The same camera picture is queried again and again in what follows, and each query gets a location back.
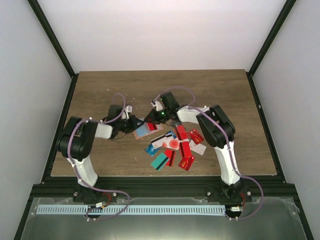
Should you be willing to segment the pink card holder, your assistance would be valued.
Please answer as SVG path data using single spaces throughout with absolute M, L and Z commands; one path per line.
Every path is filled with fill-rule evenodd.
M 133 131 L 133 135 L 134 135 L 135 139 L 138 140 L 138 139 L 142 139 L 145 136 L 152 135 L 152 134 L 164 129 L 162 124 L 157 124 L 157 126 L 158 126 L 157 130 L 148 131 L 147 127 L 146 127 L 146 122 L 144 122 L 144 124 L 141 127 L 136 129 L 135 131 Z

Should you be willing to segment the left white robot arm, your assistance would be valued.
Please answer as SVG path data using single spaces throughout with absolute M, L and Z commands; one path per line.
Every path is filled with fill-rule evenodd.
M 77 182 L 86 187 L 84 195 L 89 201 L 97 202 L 102 189 L 95 185 L 98 175 L 91 163 L 90 153 L 94 140 L 114 140 L 118 133 L 129 134 L 144 124 L 144 121 L 132 115 L 132 107 L 111 105 L 107 116 L 100 121 L 72 116 L 59 134 L 56 148 L 71 164 Z

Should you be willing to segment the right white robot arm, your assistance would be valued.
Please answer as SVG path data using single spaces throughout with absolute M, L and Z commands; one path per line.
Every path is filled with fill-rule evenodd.
M 167 91 L 150 101 L 152 110 L 144 121 L 152 124 L 178 123 L 198 124 L 205 141 L 214 148 L 221 172 L 221 194 L 229 202 L 240 196 L 240 174 L 234 153 L 236 129 L 219 105 L 192 107 L 180 105 L 174 95 Z

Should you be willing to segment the red VIP card front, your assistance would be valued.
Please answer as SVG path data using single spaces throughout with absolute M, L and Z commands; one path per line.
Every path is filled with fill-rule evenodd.
M 185 171 L 189 171 L 191 168 L 193 162 L 195 160 L 195 157 L 192 155 L 190 157 L 183 157 L 181 161 L 179 162 L 178 166 L 182 168 Z

